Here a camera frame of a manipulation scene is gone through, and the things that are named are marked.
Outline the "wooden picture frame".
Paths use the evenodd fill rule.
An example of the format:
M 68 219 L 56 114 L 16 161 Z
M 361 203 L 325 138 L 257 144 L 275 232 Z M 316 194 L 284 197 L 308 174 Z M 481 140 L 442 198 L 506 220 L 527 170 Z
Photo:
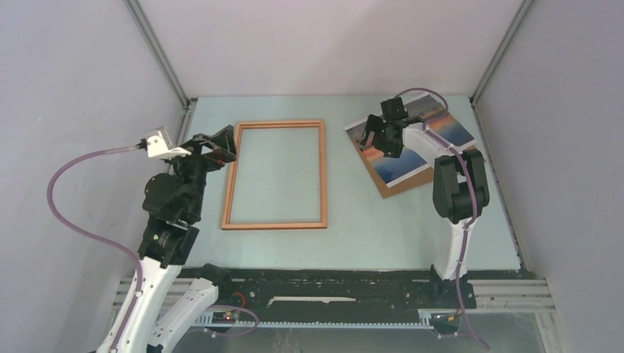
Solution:
M 235 191 L 238 162 L 241 160 L 241 141 L 247 129 L 286 129 L 316 128 L 319 130 L 319 199 L 320 220 L 317 222 L 286 222 L 286 223 L 248 223 L 239 224 L 231 221 L 233 197 Z M 325 145 L 325 122 L 322 119 L 281 120 L 281 121 L 242 121 L 235 126 L 235 142 L 238 159 L 229 167 L 227 185 L 224 195 L 224 206 L 221 217 L 221 229 L 226 231 L 264 231 L 264 230 L 307 230 L 326 229 L 328 226 L 327 210 L 327 168 Z

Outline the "brown cardboard backing board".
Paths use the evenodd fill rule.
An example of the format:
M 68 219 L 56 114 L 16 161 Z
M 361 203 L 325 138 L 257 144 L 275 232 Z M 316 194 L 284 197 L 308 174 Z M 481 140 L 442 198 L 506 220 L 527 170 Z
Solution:
M 433 181 L 433 166 L 409 149 L 399 158 L 384 157 L 373 148 L 355 151 L 384 199 Z

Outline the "sunset photo print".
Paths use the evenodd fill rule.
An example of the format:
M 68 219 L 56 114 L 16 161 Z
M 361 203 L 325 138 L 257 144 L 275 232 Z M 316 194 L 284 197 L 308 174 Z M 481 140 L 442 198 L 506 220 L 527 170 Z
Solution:
M 443 104 L 429 93 L 405 97 L 403 102 L 411 117 L 433 118 L 441 115 L 444 109 Z M 449 113 L 431 122 L 430 128 L 461 150 L 476 148 L 476 139 Z

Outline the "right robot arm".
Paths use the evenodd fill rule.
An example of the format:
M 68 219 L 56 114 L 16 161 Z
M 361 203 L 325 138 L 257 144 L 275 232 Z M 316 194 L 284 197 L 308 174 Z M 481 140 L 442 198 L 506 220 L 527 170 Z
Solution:
M 411 117 L 400 97 L 382 101 L 380 114 L 371 114 L 358 140 L 361 151 L 379 151 L 397 159 L 407 149 L 433 167 L 433 206 L 449 222 L 451 234 L 434 261 L 440 280 L 428 287 L 428 298 L 447 307 L 458 296 L 456 286 L 466 272 L 464 263 L 475 222 L 489 204 L 484 157 L 452 143 L 432 126 L 433 118 Z

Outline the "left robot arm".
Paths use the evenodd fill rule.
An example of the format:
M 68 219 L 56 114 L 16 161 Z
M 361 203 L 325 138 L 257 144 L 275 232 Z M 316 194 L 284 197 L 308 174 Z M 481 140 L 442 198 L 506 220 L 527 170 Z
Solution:
M 139 266 L 98 352 L 172 352 L 205 309 L 230 302 L 228 271 L 206 264 L 182 298 L 159 315 L 199 234 L 194 225 L 201 219 L 207 175 L 237 159 L 234 132 L 227 125 L 179 146 L 163 128 L 146 136 L 148 156 L 169 164 L 171 171 L 154 175 L 145 185 L 142 208 L 149 218 L 137 250 Z

